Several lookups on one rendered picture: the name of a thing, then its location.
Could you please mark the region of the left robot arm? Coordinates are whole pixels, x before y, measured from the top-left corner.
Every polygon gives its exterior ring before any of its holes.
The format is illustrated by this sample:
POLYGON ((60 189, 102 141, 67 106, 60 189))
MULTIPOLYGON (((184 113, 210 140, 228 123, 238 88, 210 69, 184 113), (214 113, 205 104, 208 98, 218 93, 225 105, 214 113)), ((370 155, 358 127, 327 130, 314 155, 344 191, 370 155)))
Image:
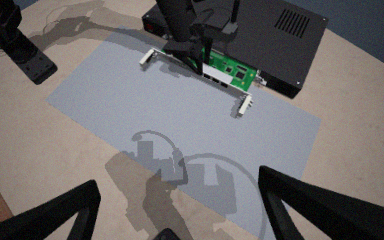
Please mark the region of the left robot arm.
MULTIPOLYGON (((161 13, 170 16, 184 9, 187 12, 191 0, 156 2, 161 13)), ((0 0, 0 47, 32 82, 37 82, 52 71, 55 64, 17 28, 21 20, 19 5, 14 4, 13 0, 0 0)), ((222 32, 204 27, 204 36, 228 44, 237 36, 237 24, 229 21, 222 32)))

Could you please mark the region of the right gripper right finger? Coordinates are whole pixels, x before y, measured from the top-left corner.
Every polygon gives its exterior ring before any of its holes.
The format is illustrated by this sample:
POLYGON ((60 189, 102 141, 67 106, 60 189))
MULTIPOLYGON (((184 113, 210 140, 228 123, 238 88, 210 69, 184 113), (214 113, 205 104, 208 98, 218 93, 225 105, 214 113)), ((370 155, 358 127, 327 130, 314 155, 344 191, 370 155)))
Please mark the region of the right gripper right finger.
POLYGON ((384 240, 384 207, 315 185, 267 166, 258 187, 276 240, 305 240, 283 202, 332 240, 384 240))

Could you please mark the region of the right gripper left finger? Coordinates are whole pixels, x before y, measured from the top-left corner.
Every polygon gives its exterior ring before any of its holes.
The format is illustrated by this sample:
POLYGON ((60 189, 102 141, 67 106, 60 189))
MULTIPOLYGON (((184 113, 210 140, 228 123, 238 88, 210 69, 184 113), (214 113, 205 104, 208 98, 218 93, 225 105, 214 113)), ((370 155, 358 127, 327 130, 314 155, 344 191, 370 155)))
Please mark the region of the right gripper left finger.
POLYGON ((44 240, 78 213, 67 240, 91 240, 101 201, 89 180, 35 208, 0 222, 0 240, 44 240))

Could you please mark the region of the green circuit board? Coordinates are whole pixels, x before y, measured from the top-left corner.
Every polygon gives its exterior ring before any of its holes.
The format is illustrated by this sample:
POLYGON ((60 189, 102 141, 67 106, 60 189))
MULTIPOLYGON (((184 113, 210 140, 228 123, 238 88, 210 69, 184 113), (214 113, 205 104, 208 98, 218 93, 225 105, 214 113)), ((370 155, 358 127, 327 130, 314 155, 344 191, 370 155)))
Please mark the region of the green circuit board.
MULTIPOLYGON (((153 59, 156 59, 157 56, 196 74, 188 65, 184 64, 180 60, 177 60, 172 55, 166 55, 164 53, 163 49, 161 51, 159 51, 155 48, 150 49, 150 51, 148 51, 148 53, 146 53, 146 55, 139 62, 140 67, 145 68, 145 66, 151 61, 150 60, 151 57, 153 57, 153 59)), ((219 86, 221 86, 221 87, 223 87, 229 91, 232 91, 232 92, 242 96, 243 97, 241 100, 242 103, 239 107, 240 110, 237 114, 237 116, 242 117, 248 104, 251 107, 252 103, 253 103, 253 101, 251 100, 252 94, 247 93, 247 90, 249 89, 253 79, 255 78, 255 76, 257 74, 256 73, 257 70, 253 69, 253 68, 251 68, 245 64, 242 64, 242 63, 240 63, 234 59, 231 59, 231 58, 225 56, 224 53, 221 53, 221 52, 219 52, 215 49, 212 49, 212 48, 211 48, 211 53, 210 53, 208 65, 203 63, 203 74, 202 75, 197 74, 197 75, 199 75, 199 76, 201 76, 201 77, 203 77, 203 78, 205 78, 205 79, 207 79, 207 80, 209 80, 209 81, 211 81, 211 82, 213 82, 213 83, 215 83, 215 84, 217 84, 217 85, 219 85, 219 86)))

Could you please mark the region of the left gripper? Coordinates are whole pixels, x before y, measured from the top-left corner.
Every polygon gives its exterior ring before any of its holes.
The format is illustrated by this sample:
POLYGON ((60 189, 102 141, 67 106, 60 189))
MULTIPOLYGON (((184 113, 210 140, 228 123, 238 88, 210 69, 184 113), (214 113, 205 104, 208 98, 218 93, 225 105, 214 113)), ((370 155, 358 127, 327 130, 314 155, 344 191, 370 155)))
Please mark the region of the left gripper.
POLYGON ((216 14, 213 9, 205 9, 197 17, 192 2, 187 9, 187 12, 184 9, 174 15, 163 15, 172 33, 172 38, 166 43, 163 50, 165 54, 173 55, 173 57, 188 65, 196 74, 202 75, 203 63, 209 64, 213 42, 213 39, 204 36, 203 28, 207 27, 222 32, 230 21, 230 17, 216 14), (204 46, 205 56, 203 60, 202 48, 204 46), (197 68, 185 56, 189 56, 188 58, 194 60, 197 68))

